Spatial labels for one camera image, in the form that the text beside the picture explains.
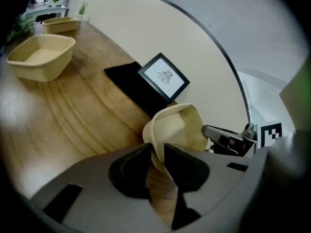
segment square bowl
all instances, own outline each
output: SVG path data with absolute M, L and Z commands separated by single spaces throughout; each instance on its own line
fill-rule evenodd
M 75 17 L 56 17 L 42 22 L 44 33 L 60 33 L 76 30 L 80 20 Z
M 18 78 L 49 82 L 56 79 L 72 59 L 75 40 L 40 34 L 18 45 L 7 57 Z
M 145 143 L 152 143 L 152 162 L 155 167 L 167 172 L 164 167 L 164 144 L 177 144 L 186 148 L 204 151 L 208 139 L 202 134 L 204 122 L 197 108 L 190 103 L 181 103 L 159 111 L 142 132 Z

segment wooden table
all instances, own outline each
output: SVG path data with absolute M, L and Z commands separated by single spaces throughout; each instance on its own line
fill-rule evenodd
M 41 33 L 36 25 L 35 34 Z M 143 142 L 150 120 L 103 69 L 134 60 L 90 24 L 62 35 L 76 39 L 72 62 L 54 81 L 18 79 L 1 59 L 0 129 L 4 164 L 16 189 L 30 198 L 76 162 Z M 152 206 L 170 225 L 177 188 L 150 169 Z

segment black cloth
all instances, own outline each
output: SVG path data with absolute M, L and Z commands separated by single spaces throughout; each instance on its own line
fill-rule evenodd
M 47 15 L 40 15 L 40 16 L 36 17 L 35 21 L 42 23 L 44 20 L 55 18 L 55 17 L 56 17 L 56 13 L 47 14 Z
M 151 118 L 168 102 L 138 73 L 137 62 L 105 69 L 107 76 Z

